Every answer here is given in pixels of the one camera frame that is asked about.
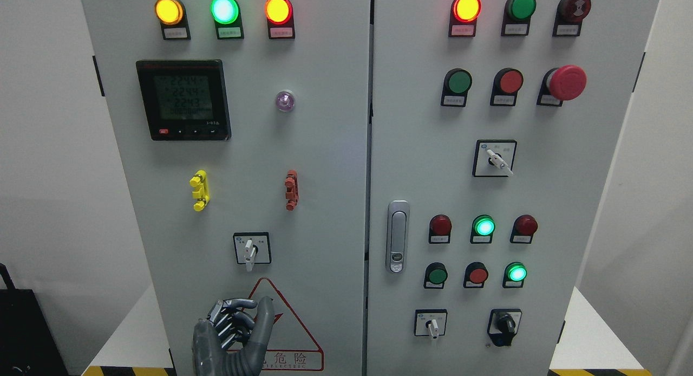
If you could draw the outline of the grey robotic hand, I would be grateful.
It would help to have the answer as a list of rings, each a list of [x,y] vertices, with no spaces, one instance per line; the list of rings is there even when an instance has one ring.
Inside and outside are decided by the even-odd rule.
[[[268,296],[218,300],[193,330],[195,375],[258,375],[274,325]]]

